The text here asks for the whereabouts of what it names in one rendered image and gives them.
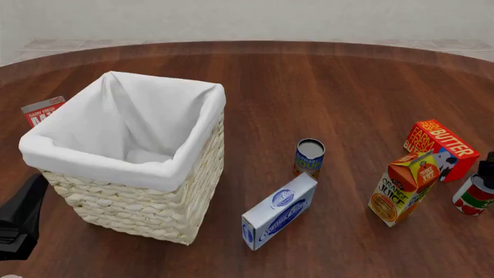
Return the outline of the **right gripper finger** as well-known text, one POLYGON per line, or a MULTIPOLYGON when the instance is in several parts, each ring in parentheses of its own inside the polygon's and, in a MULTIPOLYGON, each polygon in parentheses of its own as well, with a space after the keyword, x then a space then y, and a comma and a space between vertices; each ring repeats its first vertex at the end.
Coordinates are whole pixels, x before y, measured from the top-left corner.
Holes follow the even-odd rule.
POLYGON ((494 151, 489 152, 487 158, 479 162, 478 176, 487 188, 494 189, 494 151))

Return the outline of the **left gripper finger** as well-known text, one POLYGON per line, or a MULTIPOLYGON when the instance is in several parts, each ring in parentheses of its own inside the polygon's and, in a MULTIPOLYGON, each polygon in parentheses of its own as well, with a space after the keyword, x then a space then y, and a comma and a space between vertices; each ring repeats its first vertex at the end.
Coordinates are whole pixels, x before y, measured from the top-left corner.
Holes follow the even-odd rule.
POLYGON ((43 175, 33 175, 14 196, 0 205, 0 231, 38 232, 48 185, 43 175))

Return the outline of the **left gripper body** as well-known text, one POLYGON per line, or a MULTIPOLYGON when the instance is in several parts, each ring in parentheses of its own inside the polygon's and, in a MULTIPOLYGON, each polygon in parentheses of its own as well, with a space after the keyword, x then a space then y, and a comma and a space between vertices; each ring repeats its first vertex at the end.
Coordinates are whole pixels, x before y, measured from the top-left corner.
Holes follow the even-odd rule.
POLYGON ((0 222, 0 261, 27 260, 38 239, 7 222, 0 222))

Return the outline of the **tomato sauce can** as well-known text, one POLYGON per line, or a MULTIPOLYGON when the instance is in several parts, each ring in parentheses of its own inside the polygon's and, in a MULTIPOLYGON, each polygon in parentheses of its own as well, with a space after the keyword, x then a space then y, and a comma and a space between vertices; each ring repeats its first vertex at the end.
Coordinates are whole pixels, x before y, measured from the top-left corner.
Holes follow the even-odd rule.
POLYGON ((494 178, 473 174, 454 194, 452 203, 465 215, 481 215, 494 203, 494 178))

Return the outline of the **white-lined wicker basket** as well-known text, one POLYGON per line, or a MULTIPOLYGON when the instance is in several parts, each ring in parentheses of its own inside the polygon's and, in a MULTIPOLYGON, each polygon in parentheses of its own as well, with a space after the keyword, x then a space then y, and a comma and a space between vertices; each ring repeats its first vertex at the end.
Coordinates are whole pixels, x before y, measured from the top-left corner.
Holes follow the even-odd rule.
POLYGON ((19 141, 85 222, 191 244, 224 168, 224 87, 110 71, 19 141))

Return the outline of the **alphabet soup can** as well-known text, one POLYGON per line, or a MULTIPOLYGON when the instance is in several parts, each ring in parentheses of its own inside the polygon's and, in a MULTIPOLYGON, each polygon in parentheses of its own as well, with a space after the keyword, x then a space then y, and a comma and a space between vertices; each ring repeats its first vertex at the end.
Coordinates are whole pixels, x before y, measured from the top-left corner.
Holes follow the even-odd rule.
POLYGON ((299 141, 293 168, 295 175, 307 173, 318 179, 325 152, 323 143, 314 138, 304 138, 299 141))

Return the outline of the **red butter box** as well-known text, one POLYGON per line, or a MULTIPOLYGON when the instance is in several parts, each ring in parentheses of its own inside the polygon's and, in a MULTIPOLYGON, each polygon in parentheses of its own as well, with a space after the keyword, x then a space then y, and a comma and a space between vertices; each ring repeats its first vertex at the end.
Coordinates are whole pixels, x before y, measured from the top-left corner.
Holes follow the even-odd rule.
POLYGON ((439 168, 439 181, 463 178, 480 153, 437 120, 416 122, 404 141, 408 152, 431 151, 439 168))

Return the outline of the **red milk carton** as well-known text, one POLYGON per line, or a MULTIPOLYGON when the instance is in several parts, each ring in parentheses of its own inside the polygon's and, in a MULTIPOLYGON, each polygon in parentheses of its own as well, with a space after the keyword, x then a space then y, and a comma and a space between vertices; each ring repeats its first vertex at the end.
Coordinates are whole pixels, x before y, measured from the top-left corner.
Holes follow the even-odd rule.
POLYGON ((66 100, 64 97, 54 97, 52 99, 33 103, 21 108, 30 127, 35 127, 41 121, 45 120, 55 110, 60 108, 66 100))

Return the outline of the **orange juice carton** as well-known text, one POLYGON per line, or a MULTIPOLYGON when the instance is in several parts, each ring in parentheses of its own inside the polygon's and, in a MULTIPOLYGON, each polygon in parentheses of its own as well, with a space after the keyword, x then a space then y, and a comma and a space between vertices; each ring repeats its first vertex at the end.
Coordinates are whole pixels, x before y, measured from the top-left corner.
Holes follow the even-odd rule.
POLYGON ((395 226, 416 209, 439 175, 431 151, 406 154, 387 166, 368 207, 387 226, 395 226))

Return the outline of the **blue-white cream cheese box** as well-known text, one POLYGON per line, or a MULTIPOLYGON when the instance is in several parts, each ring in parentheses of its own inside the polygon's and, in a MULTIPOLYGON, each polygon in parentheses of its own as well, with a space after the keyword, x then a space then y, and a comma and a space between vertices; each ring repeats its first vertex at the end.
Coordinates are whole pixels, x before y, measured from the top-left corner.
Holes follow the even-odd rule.
POLYGON ((242 238, 256 251, 307 210, 317 180, 302 173, 242 215, 242 238))

